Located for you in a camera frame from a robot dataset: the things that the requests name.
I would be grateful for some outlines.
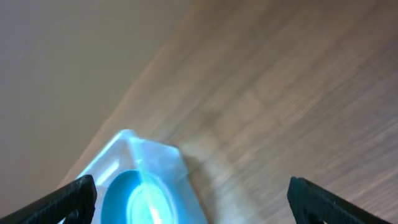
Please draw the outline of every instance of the wooden table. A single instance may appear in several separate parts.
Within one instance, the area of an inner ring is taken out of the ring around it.
[[[293,175],[398,223],[397,35],[395,1],[197,0],[60,185],[128,128],[215,223],[294,223]]]

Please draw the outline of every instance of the translucent blue container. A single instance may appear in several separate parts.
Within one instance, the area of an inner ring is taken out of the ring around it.
[[[176,147],[120,131],[78,176],[97,188],[92,223],[207,223]]]

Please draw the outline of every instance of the wooden surface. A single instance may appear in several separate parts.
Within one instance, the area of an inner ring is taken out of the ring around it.
[[[397,28],[395,1],[197,1],[61,184],[129,128],[215,223],[294,223],[293,175],[398,223]]]

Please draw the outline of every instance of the white wall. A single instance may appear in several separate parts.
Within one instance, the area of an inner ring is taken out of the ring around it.
[[[188,4],[0,1],[0,217],[57,186]]]

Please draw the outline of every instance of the beige wall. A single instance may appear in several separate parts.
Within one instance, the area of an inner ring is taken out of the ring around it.
[[[0,217],[57,186],[188,3],[0,1]]]

